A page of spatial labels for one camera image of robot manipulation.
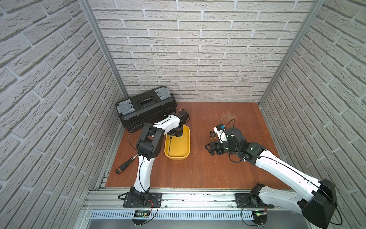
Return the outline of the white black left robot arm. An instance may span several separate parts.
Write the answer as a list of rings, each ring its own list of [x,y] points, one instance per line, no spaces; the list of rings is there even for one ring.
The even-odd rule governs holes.
[[[140,202],[149,199],[150,179],[155,158],[159,155],[165,135],[181,137],[183,127],[189,119],[185,110],[171,113],[165,119],[151,124],[144,124],[140,137],[136,143],[138,154],[138,171],[130,194]]]

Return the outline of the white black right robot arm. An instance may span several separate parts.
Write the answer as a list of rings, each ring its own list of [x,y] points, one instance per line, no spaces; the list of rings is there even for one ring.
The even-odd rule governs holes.
[[[267,208],[278,206],[301,214],[313,225],[326,229],[337,210],[336,189],[332,181],[319,180],[292,167],[256,142],[247,142],[236,128],[219,124],[210,132],[211,142],[205,146],[211,155],[235,155],[240,162],[261,168],[292,188],[273,189],[256,184],[238,207]]]

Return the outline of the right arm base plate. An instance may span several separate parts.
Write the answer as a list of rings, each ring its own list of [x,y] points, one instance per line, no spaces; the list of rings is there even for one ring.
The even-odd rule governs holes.
[[[235,202],[238,209],[274,209],[274,205],[265,204],[258,195],[249,193],[235,193]]]

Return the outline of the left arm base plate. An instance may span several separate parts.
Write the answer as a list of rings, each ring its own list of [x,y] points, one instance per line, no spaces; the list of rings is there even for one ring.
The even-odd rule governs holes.
[[[129,191],[124,197],[124,208],[161,207],[162,193]]]

